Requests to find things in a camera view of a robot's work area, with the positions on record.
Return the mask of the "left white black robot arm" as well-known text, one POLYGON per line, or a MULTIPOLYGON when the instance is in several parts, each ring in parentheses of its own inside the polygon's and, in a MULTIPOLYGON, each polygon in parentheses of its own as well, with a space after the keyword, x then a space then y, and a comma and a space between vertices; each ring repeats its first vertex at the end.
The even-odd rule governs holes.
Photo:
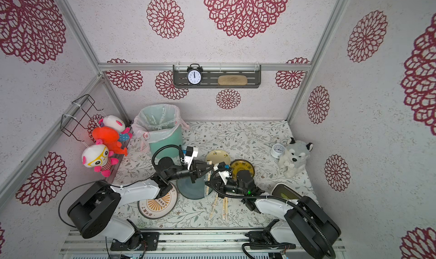
POLYGON ((137 201, 158 199, 173 189, 171 180, 188 178, 193 183, 217 166, 194 160, 191 165, 176 165, 169 157, 159 160, 155 174, 124 187, 116 187, 106 181, 92 184, 68 209, 67 214, 84 239, 103 235, 136 249, 143 242, 141 231, 130 220, 114 215, 122 205, 137 201))

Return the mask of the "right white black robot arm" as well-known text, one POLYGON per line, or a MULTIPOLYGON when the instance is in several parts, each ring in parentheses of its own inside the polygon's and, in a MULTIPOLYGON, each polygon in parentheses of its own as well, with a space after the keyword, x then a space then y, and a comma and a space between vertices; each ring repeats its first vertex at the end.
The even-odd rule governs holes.
POLYGON ((336 223, 310 197, 297 200, 273 196, 260 189, 250 171, 241 170, 233 179, 225 163, 205 164, 198 175, 210 173, 205 185, 212 188, 220 198, 240 199, 245 206, 260 214, 275 217, 261 232, 249 232, 248 243, 242 249, 291 249, 301 246, 314 259, 334 259, 333 245, 341 235, 336 223))

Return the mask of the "floral table mat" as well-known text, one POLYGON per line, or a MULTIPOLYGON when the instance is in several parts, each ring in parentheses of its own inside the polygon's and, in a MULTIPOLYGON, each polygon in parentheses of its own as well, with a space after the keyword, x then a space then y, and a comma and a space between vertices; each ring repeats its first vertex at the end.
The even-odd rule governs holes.
MULTIPOLYGON (((293 136, 287 122, 190 122, 189 129, 183 131, 184 145, 199 148, 198 158, 216 149, 230 154, 231 160, 250 161, 255 169, 254 180, 262 190, 272 192, 278 183, 284 183, 300 195, 316 199, 312 184, 306 172, 287 179, 284 170, 279 169, 277 159, 270 154, 276 143, 285 144, 293 136)), ((114 179, 114 185, 130 184, 147 179, 153 174, 151 153, 142 146, 141 139, 132 139, 128 144, 128 156, 123 158, 114 179)), ((238 199, 228 201, 228 221, 222 219, 223 200, 218 199, 215 214, 209 214, 215 193, 199 200, 178 197, 173 211, 163 218, 152 220, 143 217, 137 203, 118 207, 115 216, 129 219, 138 228, 262 228, 274 217, 249 211, 238 199)))

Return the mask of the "cream small plate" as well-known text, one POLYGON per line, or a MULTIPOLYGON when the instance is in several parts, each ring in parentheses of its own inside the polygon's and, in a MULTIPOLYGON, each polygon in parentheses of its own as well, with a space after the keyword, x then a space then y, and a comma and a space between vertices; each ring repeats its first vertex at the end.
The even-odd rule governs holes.
POLYGON ((224 162, 226 165, 230 165, 230 154, 224 150, 216 149, 206 155, 206 162, 208 161, 212 164, 224 162))

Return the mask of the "yellow patterned plate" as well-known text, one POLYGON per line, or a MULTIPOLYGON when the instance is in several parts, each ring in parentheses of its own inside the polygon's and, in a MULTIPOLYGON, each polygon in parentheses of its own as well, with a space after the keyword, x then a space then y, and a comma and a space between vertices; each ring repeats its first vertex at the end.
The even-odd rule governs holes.
POLYGON ((254 166, 247 160, 242 160, 242 159, 234 160, 233 162, 231 162, 230 168, 232 169, 232 178, 234 180, 237 179, 238 172, 242 170, 249 171, 252 177, 254 177, 255 175, 254 166))

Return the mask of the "dark green glass plate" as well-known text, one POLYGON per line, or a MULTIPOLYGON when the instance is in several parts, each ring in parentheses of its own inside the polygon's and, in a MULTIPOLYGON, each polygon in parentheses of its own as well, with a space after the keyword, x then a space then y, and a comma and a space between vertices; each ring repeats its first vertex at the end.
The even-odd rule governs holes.
POLYGON ((205 198, 205 184, 192 183, 190 178, 181 178, 176 181, 179 193, 187 199, 199 200, 205 198))

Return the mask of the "white digital scale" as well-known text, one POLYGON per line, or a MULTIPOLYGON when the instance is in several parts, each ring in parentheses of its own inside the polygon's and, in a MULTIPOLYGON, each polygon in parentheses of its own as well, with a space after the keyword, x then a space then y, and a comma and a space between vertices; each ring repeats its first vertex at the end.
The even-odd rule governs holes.
POLYGON ((283 183, 278 183, 274 186, 272 196, 280 197, 286 200, 299 200, 302 198, 295 190, 283 183))

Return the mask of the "white orange sunburst plate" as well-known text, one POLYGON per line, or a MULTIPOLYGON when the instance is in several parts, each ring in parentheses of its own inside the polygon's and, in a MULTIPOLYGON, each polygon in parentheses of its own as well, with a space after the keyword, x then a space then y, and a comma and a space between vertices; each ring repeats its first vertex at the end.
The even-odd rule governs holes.
POLYGON ((178 190, 171 183, 172 189, 162 198, 138 201, 140 214, 147 219, 160 219, 168 215, 175 208, 178 201, 178 190))

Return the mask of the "small white alarm clock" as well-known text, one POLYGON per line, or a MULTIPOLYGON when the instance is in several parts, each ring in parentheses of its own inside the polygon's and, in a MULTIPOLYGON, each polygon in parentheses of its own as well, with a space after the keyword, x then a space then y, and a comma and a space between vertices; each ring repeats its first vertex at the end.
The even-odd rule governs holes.
POLYGON ((286 147, 280 143, 276 143, 271 147, 270 154, 273 158, 279 159, 285 152, 286 147))

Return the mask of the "pink white plush toy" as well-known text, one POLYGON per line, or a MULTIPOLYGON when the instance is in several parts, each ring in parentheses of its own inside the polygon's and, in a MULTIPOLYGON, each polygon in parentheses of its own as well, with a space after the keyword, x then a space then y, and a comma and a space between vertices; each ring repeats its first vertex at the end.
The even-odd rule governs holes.
POLYGON ((114 115, 106 116, 98 121, 98 124, 103 127, 107 126, 114 129, 119 135, 120 138, 132 138, 132 134, 130 133, 130 128, 126 126, 126 124, 118 117, 114 115))

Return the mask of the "grey husky plush toy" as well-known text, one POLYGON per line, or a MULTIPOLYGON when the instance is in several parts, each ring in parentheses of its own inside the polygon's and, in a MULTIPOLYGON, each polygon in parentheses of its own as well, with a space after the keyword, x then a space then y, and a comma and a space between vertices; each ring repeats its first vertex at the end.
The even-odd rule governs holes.
POLYGON ((310 158, 313 150, 313 143, 306 143, 290 137, 284 154, 278 161, 278 167, 284 170, 285 177, 292 179, 305 170, 307 159, 310 158))

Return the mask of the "red plush toy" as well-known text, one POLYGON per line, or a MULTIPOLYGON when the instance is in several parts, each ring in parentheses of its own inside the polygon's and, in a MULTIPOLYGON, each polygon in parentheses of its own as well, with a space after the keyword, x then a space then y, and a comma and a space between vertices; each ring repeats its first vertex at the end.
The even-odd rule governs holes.
POLYGON ((92 130, 92 137, 96 142, 102 142, 113 153, 128 156, 128 150, 122 148, 120 136, 116 130, 110 127, 97 127, 92 130))

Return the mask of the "white plush with yellow glasses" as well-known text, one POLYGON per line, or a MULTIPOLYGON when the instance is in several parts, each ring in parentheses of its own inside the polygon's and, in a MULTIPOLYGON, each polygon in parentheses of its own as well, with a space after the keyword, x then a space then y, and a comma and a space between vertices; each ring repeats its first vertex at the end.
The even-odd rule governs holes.
POLYGON ((118 164, 119 160, 113 157, 115 153, 103 144, 101 139, 86 148, 81 156, 83 166, 93 168, 95 172, 101 173, 103 177, 111 176, 112 166, 118 164))

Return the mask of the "wooden brush on shelf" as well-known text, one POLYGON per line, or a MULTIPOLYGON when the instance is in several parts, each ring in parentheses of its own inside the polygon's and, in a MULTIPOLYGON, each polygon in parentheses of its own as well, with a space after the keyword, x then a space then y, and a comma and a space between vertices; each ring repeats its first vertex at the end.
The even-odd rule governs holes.
POLYGON ((248 84, 248 78, 244 75, 222 75, 218 77, 220 86, 245 86, 248 84))

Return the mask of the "black alarm clock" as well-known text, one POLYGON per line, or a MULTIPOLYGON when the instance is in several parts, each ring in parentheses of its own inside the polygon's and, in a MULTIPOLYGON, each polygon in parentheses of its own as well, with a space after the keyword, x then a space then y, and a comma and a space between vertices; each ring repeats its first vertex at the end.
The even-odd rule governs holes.
POLYGON ((200 85, 203 81, 203 67, 193 63, 187 67, 187 80, 190 85, 200 85))

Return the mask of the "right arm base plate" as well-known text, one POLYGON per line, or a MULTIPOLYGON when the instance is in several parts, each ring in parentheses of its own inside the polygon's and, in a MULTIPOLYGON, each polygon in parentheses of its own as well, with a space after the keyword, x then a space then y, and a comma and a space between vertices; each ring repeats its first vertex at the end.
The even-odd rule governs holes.
POLYGON ((245 234, 248 238, 251 249, 295 249, 296 245, 292 243, 277 242, 272 235, 264 231, 249 231, 245 234))

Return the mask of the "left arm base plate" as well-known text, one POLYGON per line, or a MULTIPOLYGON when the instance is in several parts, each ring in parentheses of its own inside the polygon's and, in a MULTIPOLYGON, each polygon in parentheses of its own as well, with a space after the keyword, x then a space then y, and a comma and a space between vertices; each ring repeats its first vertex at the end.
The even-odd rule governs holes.
POLYGON ((110 251, 156 251, 159 238, 159 232, 141 232, 141 234, 134 234, 125 243, 113 240, 110 251))

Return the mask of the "grey wall shelf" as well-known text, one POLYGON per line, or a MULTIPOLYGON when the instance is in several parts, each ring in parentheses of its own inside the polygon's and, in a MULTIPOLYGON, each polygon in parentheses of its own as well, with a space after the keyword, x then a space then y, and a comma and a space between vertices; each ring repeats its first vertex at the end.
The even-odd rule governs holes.
POLYGON ((173 65, 173 85, 177 89, 256 89, 261 85, 261 70, 259 64, 245 68, 173 65))

